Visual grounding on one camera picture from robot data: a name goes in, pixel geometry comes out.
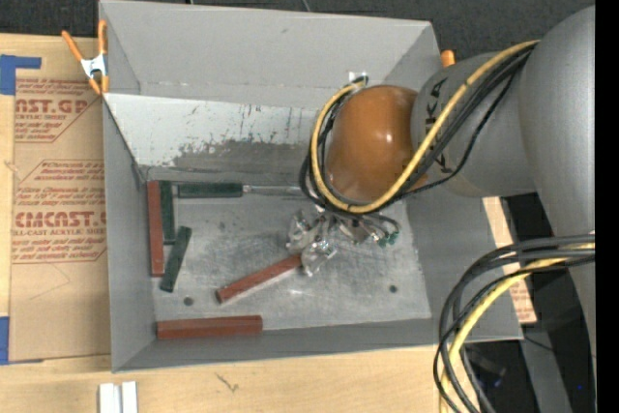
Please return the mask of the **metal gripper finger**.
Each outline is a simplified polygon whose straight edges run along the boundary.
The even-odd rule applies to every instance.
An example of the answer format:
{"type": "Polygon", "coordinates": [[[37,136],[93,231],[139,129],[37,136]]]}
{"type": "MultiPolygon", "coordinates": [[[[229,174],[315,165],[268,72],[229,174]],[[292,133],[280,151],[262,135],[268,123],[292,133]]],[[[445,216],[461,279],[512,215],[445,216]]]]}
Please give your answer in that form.
{"type": "Polygon", "coordinates": [[[314,241],[301,251],[303,272],[308,277],[313,277],[337,252],[338,247],[328,240],[314,241]]]}
{"type": "Polygon", "coordinates": [[[301,252],[313,243],[317,243],[320,240],[319,224],[319,217],[308,217],[303,211],[297,211],[289,225],[286,249],[289,252],[301,252]]]}

